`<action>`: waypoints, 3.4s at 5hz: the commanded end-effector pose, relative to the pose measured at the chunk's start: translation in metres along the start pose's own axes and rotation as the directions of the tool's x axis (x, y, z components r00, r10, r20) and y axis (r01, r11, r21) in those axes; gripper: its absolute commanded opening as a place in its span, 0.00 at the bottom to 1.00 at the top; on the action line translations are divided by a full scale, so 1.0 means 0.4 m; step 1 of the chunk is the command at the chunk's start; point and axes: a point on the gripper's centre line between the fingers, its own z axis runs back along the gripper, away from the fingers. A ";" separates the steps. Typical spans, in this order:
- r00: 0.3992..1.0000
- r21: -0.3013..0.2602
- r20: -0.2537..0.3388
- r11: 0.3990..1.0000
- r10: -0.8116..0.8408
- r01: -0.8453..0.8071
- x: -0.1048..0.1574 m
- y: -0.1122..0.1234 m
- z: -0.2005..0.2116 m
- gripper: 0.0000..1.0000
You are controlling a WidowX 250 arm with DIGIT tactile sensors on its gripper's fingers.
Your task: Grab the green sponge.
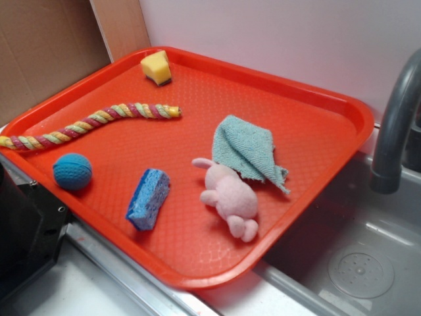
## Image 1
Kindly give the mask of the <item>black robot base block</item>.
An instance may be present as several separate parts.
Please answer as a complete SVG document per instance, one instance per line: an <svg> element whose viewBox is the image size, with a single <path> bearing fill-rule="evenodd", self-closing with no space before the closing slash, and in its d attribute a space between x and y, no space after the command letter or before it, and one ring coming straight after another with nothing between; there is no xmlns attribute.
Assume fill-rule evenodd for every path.
<svg viewBox="0 0 421 316"><path fill-rule="evenodd" d="M1 166L1 302L59 257L69 208L38 182L16 184Z"/></svg>

